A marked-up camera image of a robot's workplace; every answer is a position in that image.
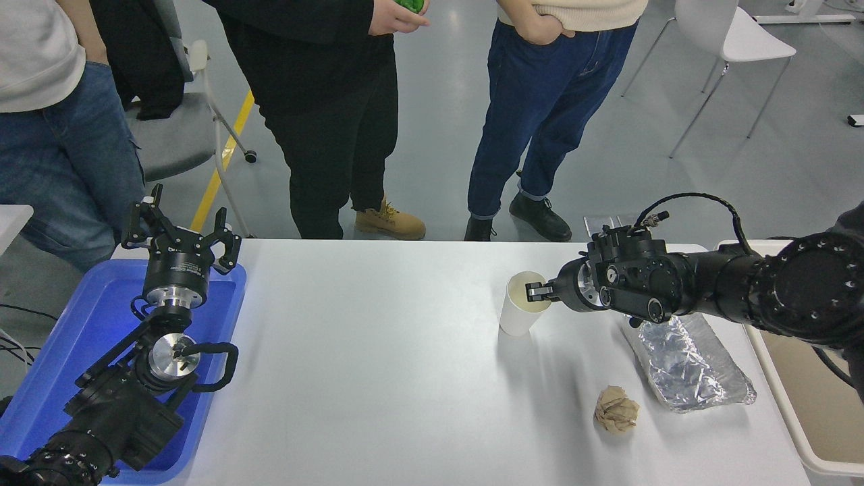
yellow floor line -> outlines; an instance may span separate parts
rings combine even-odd
[[[243,106],[240,108],[240,113],[237,119],[234,120],[234,131],[238,135],[243,133],[243,127],[246,125],[246,119],[249,118],[249,113],[252,110],[252,105],[255,103],[252,98],[252,91],[246,94],[246,99],[243,101]],[[237,147],[237,142],[231,135],[228,136],[228,141],[225,148],[222,150],[222,168],[228,169],[228,164],[231,163],[231,156],[234,154],[234,149]],[[219,186],[222,181],[219,179],[219,172],[213,169],[213,175],[210,176],[210,183],[207,184],[207,190],[204,191],[204,197],[201,198],[201,203],[198,205],[198,210],[195,212],[195,217],[192,219],[192,225],[189,229],[192,231],[201,232],[204,227],[204,220],[210,214],[210,208],[213,206],[213,200],[216,198],[216,193],[219,192]]]

gray chair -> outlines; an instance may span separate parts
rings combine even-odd
[[[139,120],[136,118],[139,108],[134,103],[126,112],[126,121],[140,148],[138,156],[144,171],[144,181],[153,182],[176,176],[213,159],[240,230],[244,236],[250,236],[229,187],[222,157],[216,157],[222,151],[219,126],[228,130],[246,162],[254,163],[257,155],[254,150],[247,150],[243,146],[237,132],[225,120],[213,100],[206,74],[206,43],[195,41],[189,48],[184,46],[174,4],[171,0],[155,0],[155,4],[180,61],[187,90],[183,93],[182,103],[171,113],[170,118]],[[196,85],[203,85],[203,91],[195,91]]]

tan boot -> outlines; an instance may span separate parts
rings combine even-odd
[[[380,211],[358,211],[354,227],[366,233],[384,233],[398,240],[419,240],[426,236],[426,225],[419,218],[396,211],[386,197],[381,201]]]

black leather shoe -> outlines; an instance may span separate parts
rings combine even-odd
[[[570,226],[552,211],[552,203],[548,199],[533,201],[519,193],[510,203],[510,214],[530,224],[546,240],[570,241],[573,237]]]
[[[465,228],[465,241],[491,241],[493,234],[496,233],[492,229],[492,220],[468,218],[468,226]]]

crumpled paper ball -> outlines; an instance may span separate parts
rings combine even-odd
[[[613,434],[622,434],[636,426],[639,404],[627,398],[621,387],[606,387],[600,392],[594,418]]]

